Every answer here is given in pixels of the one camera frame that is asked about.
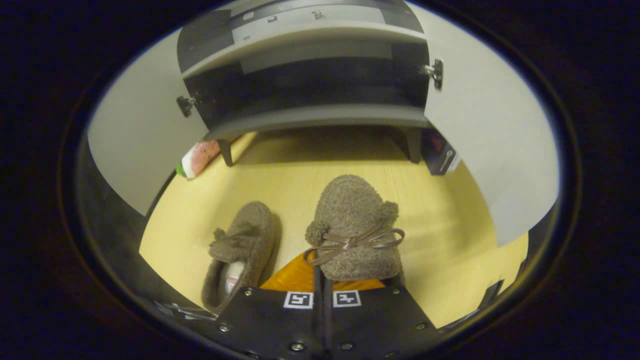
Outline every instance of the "wooden floor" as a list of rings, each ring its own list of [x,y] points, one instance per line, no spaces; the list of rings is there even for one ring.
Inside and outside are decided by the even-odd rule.
[[[479,189],[462,161],[446,176],[407,160],[406,144],[385,127],[326,127],[250,133],[232,145],[235,165],[216,158],[194,180],[176,176],[160,198],[140,254],[177,291],[202,305],[213,231],[259,200],[276,215],[274,253],[265,281],[308,248],[305,229],[324,187],[355,174],[383,200],[399,204],[396,227],[406,287],[436,327],[475,310],[487,287],[515,279],[527,256],[527,234],[498,248]]]

